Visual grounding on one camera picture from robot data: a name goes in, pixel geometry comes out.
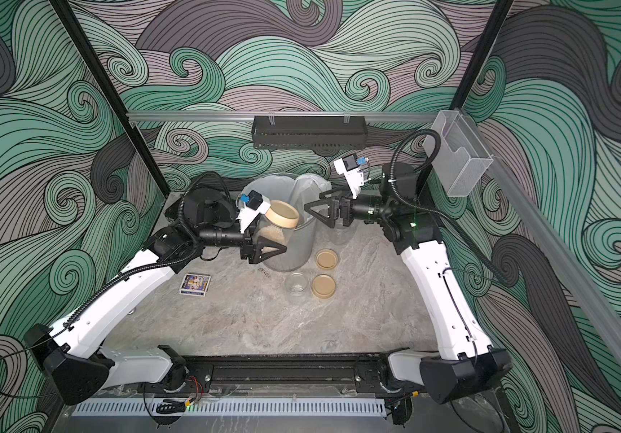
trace red wire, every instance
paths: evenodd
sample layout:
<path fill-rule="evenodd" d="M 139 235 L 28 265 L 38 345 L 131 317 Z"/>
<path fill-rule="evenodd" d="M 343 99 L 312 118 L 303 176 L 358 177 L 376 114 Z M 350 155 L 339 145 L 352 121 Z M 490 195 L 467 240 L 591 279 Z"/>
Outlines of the red wire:
<path fill-rule="evenodd" d="M 204 393 L 204 388 L 194 376 L 190 376 L 190 380 L 195 383 L 195 401 L 200 401 L 202 394 Z"/>

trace green swirl pattern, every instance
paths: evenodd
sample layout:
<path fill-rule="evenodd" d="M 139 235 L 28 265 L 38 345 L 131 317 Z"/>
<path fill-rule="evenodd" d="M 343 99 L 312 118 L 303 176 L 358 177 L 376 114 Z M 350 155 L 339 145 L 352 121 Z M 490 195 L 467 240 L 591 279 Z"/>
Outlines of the green swirl pattern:
<path fill-rule="evenodd" d="M 148 69 L 139 51 L 76 12 L 94 29 L 88 34 L 112 77 L 143 84 Z M 115 161 L 112 146 L 124 131 L 85 80 L 88 70 L 48 1 L 0 1 L 0 40 L 0 59 L 7 50 L 13 61 L 0 65 L 1 356 L 19 347 L 29 327 L 69 314 L 113 277 L 149 236 L 164 198 L 136 157 L 107 174 L 127 186 L 122 196 L 99 198 L 108 179 L 92 171 Z M 11 359 L 0 368 L 5 389 L 43 393 L 46 379 L 34 361 Z M 0 432 L 40 432 L 51 413 L 47 401 L 0 397 Z"/>
<path fill-rule="evenodd" d="M 286 0 L 260 1 L 263 22 L 238 29 L 247 35 L 238 39 L 227 21 L 236 2 L 222 2 L 202 32 L 188 23 L 174 29 L 164 19 L 176 2 L 96 3 L 101 8 L 91 0 L 72 6 L 129 110 L 431 113 L 449 107 L 472 33 L 483 30 L 476 22 L 495 2 L 304 0 L 298 10 Z M 621 316 L 621 106 L 615 105 L 621 0 L 546 3 L 515 3 L 465 109 L 481 125 L 495 126 L 482 128 L 486 139 L 519 179 L 529 180 L 525 186 L 540 211 Z M 190 3 L 196 17 L 204 13 L 200 4 Z M 308 14 L 314 10 L 317 18 Z M 125 26 L 124 11 L 134 26 Z M 264 22 L 267 16 L 273 18 Z M 515 24 L 527 16 L 528 24 Z M 559 47 L 544 40 L 544 26 L 551 33 L 582 30 Z M 149 43 L 141 35 L 148 27 Z M 595 30 L 599 46 L 583 51 L 582 38 Z M 142 160 L 123 145 L 124 130 L 90 76 L 48 1 L 0 0 L 0 198 L 19 209 L 0 210 L 0 227 L 14 228 L 0 233 L 0 337 L 9 336 L 0 347 L 16 347 L 12 342 L 30 325 L 68 314 L 115 275 L 149 236 L 163 203 Z M 272 172 L 330 178 L 337 157 L 254 149 L 249 123 L 140 126 L 175 191 L 205 170 L 232 184 Z M 382 137 L 372 143 L 389 148 L 401 131 L 427 126 L 375 123 L 371 140 Z M 416 147 L 408 153 L 415 164 L 425 156 Z M 498 257 L 509 269 L 517 266 L 514 284 L 499 287 L 451 227 L 443 228 L 451 264 L 473 273 L 454 272 L 466 299 L 494 343 L 514 358 L 502 385 L 520 429 L 621 431 L 621 368 L 575 304 L 572 288 L 554 285 L 552 270 L 532 273 L 544 268 L 544 259 L 523 260 L 534 239 L 496 180 L 486 178 L 458 198 L 446 197 L 434 175 L 427 185 L 436 205 L 485 254 L 497 259 L 499 242 L 511 240 L 528 248 Z M 551 286 L 557 292 L 540 306 L 538 291 Z M 563 302 L 554 303 L 559 293 Z M 586 352 L 568 349 L 553 324 L 577 336 L 568 340 L 573 350 Z M 515 325 L 526 327 L 526 340 Z M 543 371 L 530 355 L 533 347 L 552 351 L 562 376 Z M 19 362 L 11 371 L 0 368 L 0 381 L 14 382 L 18 394 L 38 393 L 43 376 L 30 359 Z M 38 403 L 0 400 L 0 432 L 43 429 L 48 411 Z"/>

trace trash bin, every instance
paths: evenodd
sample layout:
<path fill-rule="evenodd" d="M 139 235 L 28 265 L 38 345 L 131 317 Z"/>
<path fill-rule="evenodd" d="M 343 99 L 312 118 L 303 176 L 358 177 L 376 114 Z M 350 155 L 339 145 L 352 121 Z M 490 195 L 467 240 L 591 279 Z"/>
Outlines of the trash bin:
<path fill-rule="evenodd" d="M 317 220 L 303 208 L 305 203 L 317 200 L 321 187 L 313 182 L 297 184 L 298 177 L 292 173 L 265 175 L 250 182 L 243 189 L 244 194 L 255 190 L 270 200 L 292 204 L 299 212 L 299 223 L 289 237 L 286 252 L 263 262 L 265 266 L 278 272 L 290 272 L 303 266 L 310 258 L 315 242 Z M 295 189 L 295 186 L 302 186 L 302 190 Z"/>

